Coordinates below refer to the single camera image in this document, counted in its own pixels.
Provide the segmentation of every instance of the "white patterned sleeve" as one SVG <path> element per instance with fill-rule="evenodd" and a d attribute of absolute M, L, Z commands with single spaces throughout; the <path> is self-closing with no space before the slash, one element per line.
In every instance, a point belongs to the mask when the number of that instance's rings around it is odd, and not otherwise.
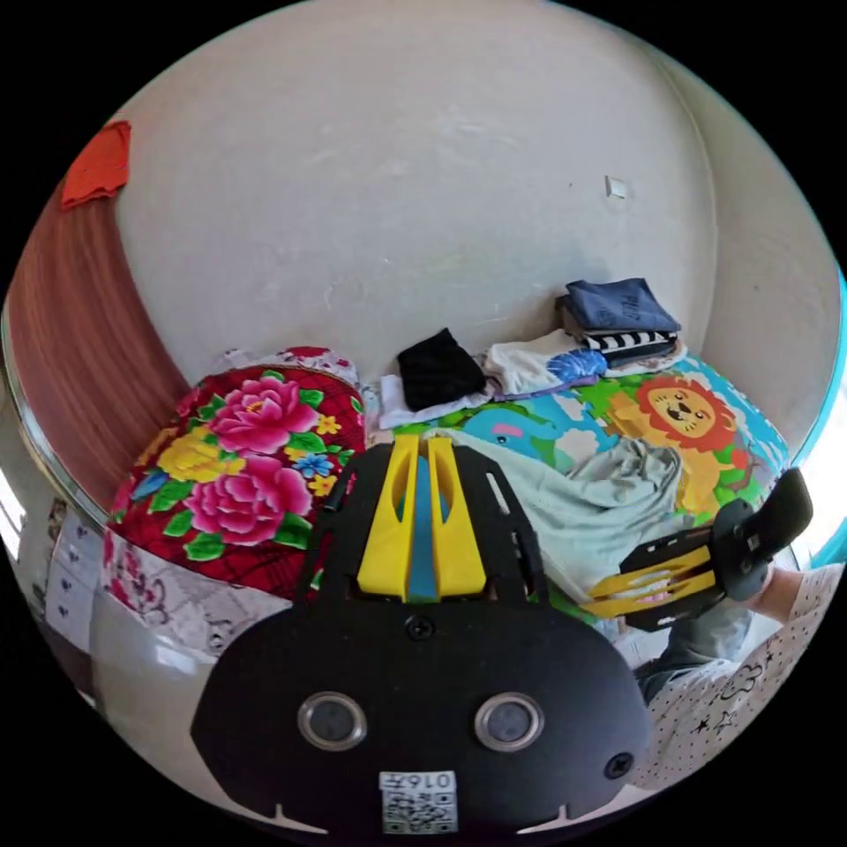
<path fill-rule="evenodd" d="M 742 664 L 716 660 L 668 683 L 650 703 L 653 738 L 630 783 L 658 791 L 715 758 L 761 712 L 817 631 L 844 565 L 804 574 L 788 623 Z"/>

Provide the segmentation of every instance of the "red floral quilt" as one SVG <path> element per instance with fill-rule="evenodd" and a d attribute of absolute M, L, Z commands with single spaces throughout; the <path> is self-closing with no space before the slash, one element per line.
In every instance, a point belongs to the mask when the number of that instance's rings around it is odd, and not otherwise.
<path fill-rule="evenodd" d="M 211 580 L 290 600 L 314 515 L 363 450 L 361 397 L 334 373 L 265 363 L 214 374 L 139 457 L 109 529 Z M 134 611 L 166 609 L 139 579 L 112 573 L 109 591 Z"/>

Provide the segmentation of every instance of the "black folded cloth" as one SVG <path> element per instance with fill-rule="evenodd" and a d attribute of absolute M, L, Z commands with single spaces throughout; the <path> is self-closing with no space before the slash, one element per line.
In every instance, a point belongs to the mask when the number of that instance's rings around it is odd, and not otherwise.
<path fill-rule="evenodd" d="M 659 356 L 665 356 L 677 346 L 677 342 L 660 341 L 656 344 L 645 344 L 642 347 L 631 347 L 615 350 L 614 353 L 609 350 L 603 351 L 603 358 L 606 360 L 610 368 L 622 368 L 625 364 L 639 362 L 641 359 L 652 359 Z"/>
<path fill-rule="evenodd" d="M 406 405 L 413 411 L 452 403 L 485 389 L 485 375 L 449 329 L 397 356 Z"/>

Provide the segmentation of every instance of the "qr code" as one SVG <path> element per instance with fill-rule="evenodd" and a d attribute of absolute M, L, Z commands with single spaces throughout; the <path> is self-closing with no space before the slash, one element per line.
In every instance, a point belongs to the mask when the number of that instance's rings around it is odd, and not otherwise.
<path fill-rule="evenodd" d="M 434 836 L 457 831 L 454 776 L 450 774 L 449 783 L 443 776 L 436 779 L 438 776 L 441 775 L 384 775 L 381 781 L 384 833 Z"/>

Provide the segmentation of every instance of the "screw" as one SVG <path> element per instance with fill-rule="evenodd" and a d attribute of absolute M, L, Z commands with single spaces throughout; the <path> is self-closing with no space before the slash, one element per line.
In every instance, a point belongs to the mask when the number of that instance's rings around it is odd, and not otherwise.
<path fill-rule="evenodd" d="M 412 641 L 426 641 L 435 634 L 435 624 L 423 615 L 414 615 L 406 621 L 406 632 Z"/>
<path fill-rule="evenodd" d="M 621 776 L 626 776 L 633 766 L 633 762 L 631 753 L 618 753 L 616 756 L 612 756 L 604 771 L 606 779 L 620 779 Z"/>

